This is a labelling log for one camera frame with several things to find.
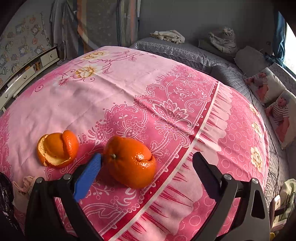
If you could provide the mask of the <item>light green cloth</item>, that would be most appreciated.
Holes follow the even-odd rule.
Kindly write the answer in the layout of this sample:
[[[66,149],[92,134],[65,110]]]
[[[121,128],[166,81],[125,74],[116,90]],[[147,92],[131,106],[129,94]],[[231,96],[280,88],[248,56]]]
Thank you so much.
[[[288,179],[284,182],[280,190],[281,206],[284,205],[287,209],[284,211],[283,214],[280,215],[279,221],[288,219],[291,212],[295,208],[295,187],[295,179]]]

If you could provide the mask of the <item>right baby print pillow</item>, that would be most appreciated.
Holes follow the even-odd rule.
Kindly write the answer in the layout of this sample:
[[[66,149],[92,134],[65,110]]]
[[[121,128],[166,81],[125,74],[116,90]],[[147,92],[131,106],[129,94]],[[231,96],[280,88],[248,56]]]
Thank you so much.
[[[295,139],[295,95],[285,89],[269,107],[265,114],[271,121],[273,130],[285,149]]]

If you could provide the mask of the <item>baby print pillow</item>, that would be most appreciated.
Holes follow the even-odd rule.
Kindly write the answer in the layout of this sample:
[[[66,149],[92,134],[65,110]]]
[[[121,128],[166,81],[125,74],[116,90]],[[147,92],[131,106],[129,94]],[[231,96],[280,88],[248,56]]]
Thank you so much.
[[[252,77],[244,78],[244,82],[262,105],[276,100],[285,90],[283,83],[268,67]]]
[[[295,139],[295,95],[285,89],[269,107],[265,114],[271,121],[273,130],[285,149]]]

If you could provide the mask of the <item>white low drawer cabinet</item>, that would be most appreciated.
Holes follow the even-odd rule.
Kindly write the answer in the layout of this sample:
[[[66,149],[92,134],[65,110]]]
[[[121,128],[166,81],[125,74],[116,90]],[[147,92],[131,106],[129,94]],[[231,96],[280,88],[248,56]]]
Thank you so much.
[[[6,111],[5,106],[12,98],[16,99],[32,80],[40,77],[44,71],[54,66],[59,60],[58,46],[55,45],[33,58],[8,80],[1,83],[1,113]]]

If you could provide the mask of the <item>white tiger plush toy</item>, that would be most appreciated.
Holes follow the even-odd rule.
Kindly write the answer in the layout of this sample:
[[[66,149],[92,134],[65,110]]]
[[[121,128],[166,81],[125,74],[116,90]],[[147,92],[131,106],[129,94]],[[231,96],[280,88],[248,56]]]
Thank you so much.
[[[229,27],[220,28],[214,32],[209,32],[210,43],[220,52],[235,55],[238,51],[236,35]]]

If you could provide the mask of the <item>pink floral table cloth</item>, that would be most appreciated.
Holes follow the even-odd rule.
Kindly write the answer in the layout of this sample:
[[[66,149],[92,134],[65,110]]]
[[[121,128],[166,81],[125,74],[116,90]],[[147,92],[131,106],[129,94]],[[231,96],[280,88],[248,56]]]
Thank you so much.
[[[65,130],[77,137],[75,160],[42,165],[39,139]],[[184,64],[114,46],[56,68],[11,104],[1,116],[1,172],[18,184],[55,180],[113,136],[145,144],[157,174],[135,190],[100,172],[80,205],[105,240],[190,240],[215,205],[193,168],[197,151],[222,173],[266,185],[266,128],[242,94]]]

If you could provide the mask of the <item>grey quilted sofa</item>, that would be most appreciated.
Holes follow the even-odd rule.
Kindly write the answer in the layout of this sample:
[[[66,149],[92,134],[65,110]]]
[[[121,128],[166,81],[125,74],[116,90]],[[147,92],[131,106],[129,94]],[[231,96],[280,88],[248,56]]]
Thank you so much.
[[[244,83],[243,74],[239,68],[234,63],[189,43],[175,44],[148,37],[136,41],[130,47],[175,60],[204,72],[237,90],[254,105],[261,114],[268,133],[270,161],[264,196],[267,206],[270,206],[273,198],[280,193],[283,183],[290,179],[288,156],[287,152],[280,147],[272,125],[265,115],[264,107]]]

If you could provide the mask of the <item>large black plastic bag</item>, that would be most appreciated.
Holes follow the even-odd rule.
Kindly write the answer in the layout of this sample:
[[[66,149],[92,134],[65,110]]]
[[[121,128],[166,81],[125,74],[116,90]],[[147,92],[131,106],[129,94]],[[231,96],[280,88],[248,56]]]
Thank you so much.
[[[23,240],[23,231],[15,218],[13,186],[9,178],[1,173],[1,240]]]

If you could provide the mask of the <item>whole orange peel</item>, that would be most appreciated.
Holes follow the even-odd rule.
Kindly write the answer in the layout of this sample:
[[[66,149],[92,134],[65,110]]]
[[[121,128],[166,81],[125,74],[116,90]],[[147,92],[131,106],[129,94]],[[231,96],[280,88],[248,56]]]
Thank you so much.
[[[150,185],[157,171],[156,158],[138,140],[113,136],[103,149],[103,166],[119,183],[132,189]]]

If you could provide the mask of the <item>window with dark frame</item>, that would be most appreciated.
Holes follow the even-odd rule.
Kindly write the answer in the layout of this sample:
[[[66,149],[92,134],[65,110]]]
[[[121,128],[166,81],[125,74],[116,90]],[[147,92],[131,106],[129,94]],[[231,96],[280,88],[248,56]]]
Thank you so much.
[[[285,36],[284,64],[294,74],[295,74],[295,69],[296,69],[295,53],[296,53],[296,38],[295,38],[295,35],[294,35],[291,27],[287,24],[287,31],[286,31],[286,36]]]

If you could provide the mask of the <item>white power strip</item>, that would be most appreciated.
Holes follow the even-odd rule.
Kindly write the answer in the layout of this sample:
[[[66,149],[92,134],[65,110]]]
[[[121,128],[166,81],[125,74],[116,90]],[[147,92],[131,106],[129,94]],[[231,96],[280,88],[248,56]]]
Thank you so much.
[[[281,230],[286,222],[287,219],[284,219],[282,216],[287,209],[287,205],[281,205],[281,197],[277,195],[274,197],[270,204],[270,211],[269,211],[269,222],[270,222],[270,231],[277,232]]]

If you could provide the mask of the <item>cartoon print wall cloth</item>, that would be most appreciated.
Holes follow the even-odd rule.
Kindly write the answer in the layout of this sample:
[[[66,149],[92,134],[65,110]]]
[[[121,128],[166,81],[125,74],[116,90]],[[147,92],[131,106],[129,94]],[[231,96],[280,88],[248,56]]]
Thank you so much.
[[[47,38],[42,12],[9,24],[1,35],[1,86],[49,48],[51,44]]]

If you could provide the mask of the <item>striped sheet covered wardrobe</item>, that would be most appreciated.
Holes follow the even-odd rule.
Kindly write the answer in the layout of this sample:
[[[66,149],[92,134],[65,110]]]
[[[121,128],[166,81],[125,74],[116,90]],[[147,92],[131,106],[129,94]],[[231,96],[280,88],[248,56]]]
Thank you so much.
[[[103,46],[130,47],[138,40],[138,1],[54,1],[53,44],[63,61]]]

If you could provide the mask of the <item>crumpled beige cloth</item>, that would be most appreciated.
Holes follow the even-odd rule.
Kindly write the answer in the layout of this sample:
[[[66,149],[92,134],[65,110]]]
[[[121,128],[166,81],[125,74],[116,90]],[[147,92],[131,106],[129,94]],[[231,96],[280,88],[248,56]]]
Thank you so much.
[[[150,36],[175,44],[183,44],[185,42],[185,37],[176,30],[155,31],[154,33],[150,33]]]

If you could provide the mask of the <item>blue left curtain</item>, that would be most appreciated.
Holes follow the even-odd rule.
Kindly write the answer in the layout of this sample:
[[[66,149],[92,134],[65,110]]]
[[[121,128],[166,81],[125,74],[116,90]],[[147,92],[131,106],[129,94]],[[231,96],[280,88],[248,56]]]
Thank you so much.
[[[264,54],[265,60],[270,63],[277,63],[279,66],[285,68],[285,41],[287,34],[287,22],[282,16],[282,14],[275,10],[274,12],[274,34],[272,42],[272,51],[273,54]]]

